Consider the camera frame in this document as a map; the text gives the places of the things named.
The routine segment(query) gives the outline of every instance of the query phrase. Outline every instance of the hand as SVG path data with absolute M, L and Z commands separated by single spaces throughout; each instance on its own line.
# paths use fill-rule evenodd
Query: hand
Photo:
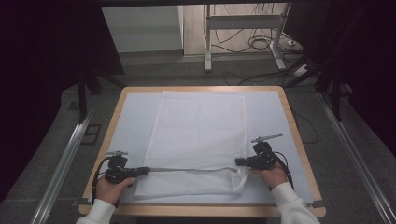
M 260 175 L 262 180 L 267 183 L 267 185 L 273 189 L 274 187 L 288 182 L 288 178 L 286 177 L 285 172 L 282 169 L 282 166 L 276 162 L 274 167 L 271 170 L 250 170 L 251 173 L 255 175 Z
M 99 178 L 96 185 L 96 198 L 107 203 L 115 204 L 121 196 L 123 190 L 128 185 L 131 185 L 133 183 L 133 178 L 127 178 L 119 184 L 112 184 L 106 181 L 105 176 L 103 175 L 101 178 Z

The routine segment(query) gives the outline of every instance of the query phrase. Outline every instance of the person's left hand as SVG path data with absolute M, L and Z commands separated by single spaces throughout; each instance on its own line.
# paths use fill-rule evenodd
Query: person's left hand
M 96 185 L 96 198 L 107 203 L 115 204 L 121 196 L 123 190 L 128 187 L 128 185 L 133 183 L 133 178 L 127 178 L 119 184 L 112 184 L 106 181 L 105 176 L 103 175 L 101 178 L 99 178 Z

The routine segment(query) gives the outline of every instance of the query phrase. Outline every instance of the gray carpet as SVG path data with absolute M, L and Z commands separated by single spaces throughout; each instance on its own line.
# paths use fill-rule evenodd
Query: gray carpet
M 275 62 L 270 55 L 254 60 L 233 56 L 217 58 L 212 64 L 211 73 L 204 72 L 204 63 L 200 58 L 189 59 L 188 62 L 155 64 L 128 64 L 128 59 L 123 61 L 127 64 L 124 66 L 126 76 L 115 77 L 129 86 L 238 85 L 243 78 L 276 72 Z M 103 87 L 102 93 L 88 93 L 88 99 L 89 102 L 96 102 L 90 124 L 101 125 L 100 132 L 97 139 L 91 135 L 83 138 L 84 144 L 78 147 L 47 223 L 74 223 L 81 216 L 78 212 L 78 201 L 121 93 L 121 89 L 114 84 L 101 78 L 99 80 Z M 277 85 L 284 81 L 279 75 L 267 75 L 253 80 L 254 82 L 243 82 L 242 85 Z M 312 77 L 294 88 L 286 89 L 286 92 L 327 209 L 326 216 L 320 222 L 383 223 L 320 104 L 313 88 L 314 83 L 315 78 Z M 77 101 L 76 87 L 64 91 L 62 107 L 46 138 L 7 198 L 0 204 L 1 223 L 28 223 L 32 219 L 78 122 L 78 110 L 75 107 Z M 347 98 L 342 100 L 341 116 L 378 184 L 395 207 L 395 158 L 354 112 Z M 117 221 L 136 223 L 136 218 L 114 216 L 112 222 Z M 240 223 L 250 222 L 249 219 L 241 219 Z M 267 223 L 280 223 L 280 219 L 268 218 Z

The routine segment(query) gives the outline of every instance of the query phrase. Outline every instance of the wall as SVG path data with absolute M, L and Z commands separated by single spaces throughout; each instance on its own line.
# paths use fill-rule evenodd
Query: wall
M 102 8 L 117 52 L 182 49 L 181 7 Z

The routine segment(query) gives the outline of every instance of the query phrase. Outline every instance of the white sleeve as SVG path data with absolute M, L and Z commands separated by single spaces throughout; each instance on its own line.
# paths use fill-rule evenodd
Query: white sleeve
M 79 218 L 76 224 L 108 224 L 115 209 L 116 207 L 113 204 L 95 199 L 90 213 L 85 217 Z
M 319 224 L 289 182 L 276 186 L 271 192 L 275 197 L 282 224 Z

